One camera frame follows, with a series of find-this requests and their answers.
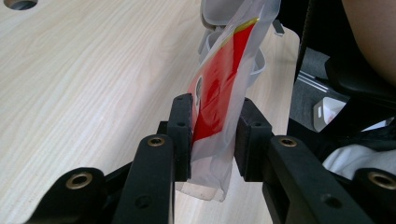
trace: transparent plastic bag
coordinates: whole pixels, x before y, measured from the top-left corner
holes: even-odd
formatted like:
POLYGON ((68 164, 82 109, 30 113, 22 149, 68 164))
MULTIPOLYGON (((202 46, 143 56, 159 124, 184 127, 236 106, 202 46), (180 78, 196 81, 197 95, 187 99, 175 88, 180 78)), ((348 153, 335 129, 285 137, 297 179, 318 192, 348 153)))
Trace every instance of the transparent plastic bag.
POLYGON ((205 57, 188 90, 193 97, 191 179, 177 184, 178 190, 203 200, 225 199, 249 74, 279 5, 280 0, 244 1, 205 57))

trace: office chair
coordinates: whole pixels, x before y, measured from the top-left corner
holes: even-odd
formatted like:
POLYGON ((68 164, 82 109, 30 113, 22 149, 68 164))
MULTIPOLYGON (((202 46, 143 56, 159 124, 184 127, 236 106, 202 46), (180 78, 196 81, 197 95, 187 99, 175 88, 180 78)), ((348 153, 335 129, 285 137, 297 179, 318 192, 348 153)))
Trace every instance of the office chair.
POLYGON ((361 55, 341 1, 283 1, 278 18, 302 39, 296 78, 309 47, 330 56, 325 63, 328 83, 350 97, 321 133, 352 136, 396 115, 396 88, 361 55))

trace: light wood surface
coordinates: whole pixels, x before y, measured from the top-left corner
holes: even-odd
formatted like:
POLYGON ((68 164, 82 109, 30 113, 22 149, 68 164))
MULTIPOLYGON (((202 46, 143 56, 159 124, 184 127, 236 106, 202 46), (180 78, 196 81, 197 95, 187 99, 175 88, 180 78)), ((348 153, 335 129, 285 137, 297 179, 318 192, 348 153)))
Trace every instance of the light wood surface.
MULTIPOLYGON (((108 174, 134 159, 198 68, 199 9, 199 0, 0 3, 0 223, 26 221, 70 170, 108 174)), ((271 28, 266 70, 248 91, 276 134, 287 129, 298 42, 271 28)), ((236 169, 224 203, 178 192, 176 223, 270 221, 261 185, 236 169)))

